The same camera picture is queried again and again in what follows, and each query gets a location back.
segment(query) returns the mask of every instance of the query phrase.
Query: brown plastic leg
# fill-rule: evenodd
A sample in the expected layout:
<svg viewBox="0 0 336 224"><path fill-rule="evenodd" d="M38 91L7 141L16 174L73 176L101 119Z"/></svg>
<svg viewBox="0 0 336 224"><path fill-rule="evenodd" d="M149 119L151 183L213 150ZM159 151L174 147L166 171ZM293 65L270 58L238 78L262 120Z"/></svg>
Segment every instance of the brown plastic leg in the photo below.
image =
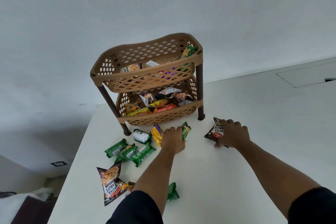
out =
<svg viewBox="0 0 336 224"><path fill-rule="evenodd" d="M110 95L108 94L106 88L102 85L102 86L97 86L97 88L99 89L100 93L103 95L103 98L105 99L106 103L108 104L108 106L111 108L113 114L119 118L120 117L120 113L116 107L116 105L113 103L113 100L111 99ZM129 131L128 127L126 124L120 123L121 127L124 130L124 135L125 136L130 136L132 133Z"/></svg>
<svg viewBox="0 0 336 224"><path fill-rule="evenodd" d="M197 99L203 99L203 64L196 66ZM198 108L198 120L204 120L204 107Z"/></svg>

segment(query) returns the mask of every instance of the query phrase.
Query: plastic basket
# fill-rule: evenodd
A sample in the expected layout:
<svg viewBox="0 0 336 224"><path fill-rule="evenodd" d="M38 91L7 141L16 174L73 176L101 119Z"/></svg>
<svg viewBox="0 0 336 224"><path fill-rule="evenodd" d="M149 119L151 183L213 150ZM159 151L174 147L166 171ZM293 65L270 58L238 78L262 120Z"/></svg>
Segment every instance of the plastic basket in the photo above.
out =
<svg viewBox="0 0 336 224"><path fill-rule="evenodd" d="M156 94L166 87L174 87L180 89L182 90L182 92L190 94L195 99L195 101L190 104L179 106L167 111L161 111L152 114L140 114L135 116L124 116L126 111L124 104L135 102L137 100L141 101L139 94L143 94L145 92ZM186 80L180 82L173 82L167 86L160 86L150 90L139 90L135 92L120 93L118 95L116 106L121 115L121 117L118 118L119 123L124 124L127 121L129 124L133 126L143 126L155 123L163 123L170 120L176 120L181 117L190 115L193 112L195 112L198 107L203 106L203 99L202 100L197 99L196 79L192 75L190 78Z"/></svg>
<svg viewBox="0 0 336 224"><path fill-rule="evenodd" d="M196 54L181 59L187 46L197 47ZM160 65L147 67L152 60ZM132 64L141 63L142 69L120 73ZM139 43L124 44L105 51L91 69L96 86L105 84L112 92L124 93L146 90L171 84L191 77L195 66L203 63L203 48L190 34L176 33Z"/></svg>

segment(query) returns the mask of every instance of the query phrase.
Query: forearm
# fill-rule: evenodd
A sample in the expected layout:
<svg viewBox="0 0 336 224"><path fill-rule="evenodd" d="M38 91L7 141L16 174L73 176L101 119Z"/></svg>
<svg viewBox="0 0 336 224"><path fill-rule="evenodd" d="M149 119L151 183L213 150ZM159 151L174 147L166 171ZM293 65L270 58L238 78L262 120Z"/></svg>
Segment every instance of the forearm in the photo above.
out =
<svg viewBox="0 0 336 224"><path fill-rule="evenodd" d="M237 150L252 167L267 195L286 218L297 197L312 188L320 187L313 179L251 141Z"/></svg>
<svg viewBox="0 0 336 224"><path fill-rule="evenodd" d="M166 207L169 177L174 156L174 152L162 148L134 187L134 190L141 190L151 196L160 209L161 215L163 215Z"/></svg>

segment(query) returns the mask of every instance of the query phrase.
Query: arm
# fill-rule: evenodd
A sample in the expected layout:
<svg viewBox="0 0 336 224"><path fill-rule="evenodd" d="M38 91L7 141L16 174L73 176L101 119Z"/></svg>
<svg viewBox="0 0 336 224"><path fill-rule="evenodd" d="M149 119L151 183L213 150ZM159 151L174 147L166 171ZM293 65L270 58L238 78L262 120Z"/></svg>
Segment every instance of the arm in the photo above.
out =
<svg viewBox="0 0 336 224"><path fill-rule="evenodd" d="M288 219L292 202L320 185L304 173L282 162L250 141L246 126L233 120L221 120L224 135L215 147L236 148L252 167L262 187L280 212Z"/></svg>
<svg viewBox="0 0 336 224"><path fill-rule="evenodd" d="M140 176L133 191L147 193L158 206L161 215L166 207L171 167L175 154L185 148L182 140L182 128L166 129L162 132L162 148L157 157Z"/></svg>

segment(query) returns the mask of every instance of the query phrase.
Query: lower basket tier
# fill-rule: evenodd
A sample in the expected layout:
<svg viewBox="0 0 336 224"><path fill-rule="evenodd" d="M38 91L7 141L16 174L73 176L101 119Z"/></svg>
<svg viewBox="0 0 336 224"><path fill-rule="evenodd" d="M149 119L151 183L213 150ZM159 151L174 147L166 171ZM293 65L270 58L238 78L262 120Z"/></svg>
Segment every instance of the lower basket tier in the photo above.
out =
<svg viewBox="0 0 336 224"><path fill-rule="evenodd" d="M179 106L167 111L161 111L152 114L125 116L126 112L125 104L135 101L141 101L139 94L143 93L157 94L159 91L167 87L174 87L180 89L182 92L190 94L195 99L195 101L190 104ZM127 121L129 124L133 126L143 126L155 123L163 123L170 120L176 120L181 117L190 115L193 112L195 112L198 107L203 106L203 99L202 100L197 99L196 79L194 76L192 76L186 80L180 82L174 82L164 87L157 87L155 89L148 89L148 90L140 90L136 92L120 93L118 95L116 106L121 115L121 117L118 118L119 123L125 123Z"/></svg>

